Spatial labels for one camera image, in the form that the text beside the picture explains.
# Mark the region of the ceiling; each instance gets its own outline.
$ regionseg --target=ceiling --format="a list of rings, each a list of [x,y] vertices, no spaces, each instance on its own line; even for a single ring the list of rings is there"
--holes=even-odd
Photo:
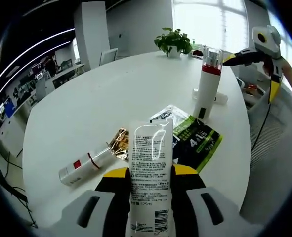
[[[73,28],[74,11],[82,1],[88,0],[0,1],[0,42],[3,42],[0,47],[0,74],[26,49],[47,37]],[[105,7],[111,10],[125,1],[105,0]],[[40,54],[72,41],[74,37],[74,31],[61,34],[24,54],[0,77],[0,89],[7,83],[9,78],[6,75],[14,67],[23,67]]]

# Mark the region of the snack package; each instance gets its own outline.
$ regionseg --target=snack package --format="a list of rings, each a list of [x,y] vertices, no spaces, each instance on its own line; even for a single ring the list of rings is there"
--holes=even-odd
[[[210,160],[222,140],[215,130],[174,105],[150,117],[151,120],[173,121],[173,159],[199,173]]]
[[[171,120],[137,122],[129,128],[132,237],[170,236],[172,133]]]

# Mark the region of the window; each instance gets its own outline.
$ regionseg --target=window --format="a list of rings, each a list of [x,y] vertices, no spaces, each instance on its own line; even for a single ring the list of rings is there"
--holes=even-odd
[[[283,27],[279,19],[271,12],[269,13],[270,24],[274,26],[281,35],[281,55],[284,57],[292,67],[292,39],[289,36],[287,30]],[[283,83],[292,91],[286,79],[283,79]]]
[[[77,45],[77,38],[74,38],[72,40],[72,46],[73,46],[73,52],[75,54],[75,58],[76,58],[76,61],[78,59],[80,59],[80,55],[79,55],[79,51],[78,51],[78,45]]]
[[[173,26],[191,42],[231,53],[248,47],[247,15],[243,0],[173,0]]]

